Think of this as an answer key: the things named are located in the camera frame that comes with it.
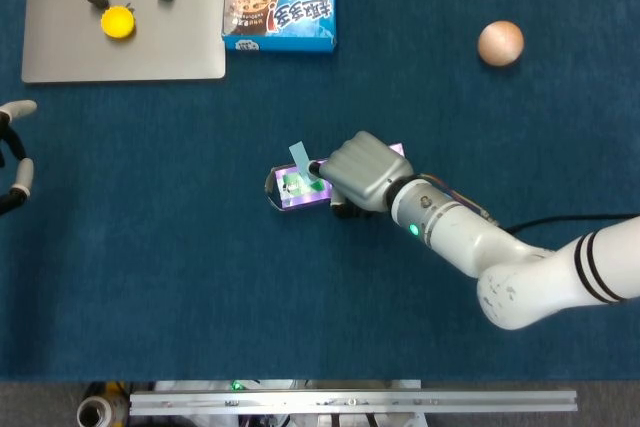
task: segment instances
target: dark blue floor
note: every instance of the dark blue floor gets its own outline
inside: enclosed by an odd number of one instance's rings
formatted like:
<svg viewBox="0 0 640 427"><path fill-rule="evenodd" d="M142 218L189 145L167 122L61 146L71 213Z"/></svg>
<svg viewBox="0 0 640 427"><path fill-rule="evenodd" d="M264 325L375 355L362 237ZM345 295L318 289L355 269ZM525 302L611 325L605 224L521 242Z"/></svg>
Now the dark blue floor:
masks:
<svg viewBox="0 0 640 427"><path fill-rule="evenodd" d="M640 377L635 302L503 332L388 219L283 215L262 192L288 145L321 157L365 129L505 225L638 211L640 0L338 0L332 56L32 87L24 6L2 0L0 94L39 103L17 125L37 177L0 219L0 377ZM527 46L495 71L475 42L503 18ZM522 238L557 248L599 225Z"/></svg>

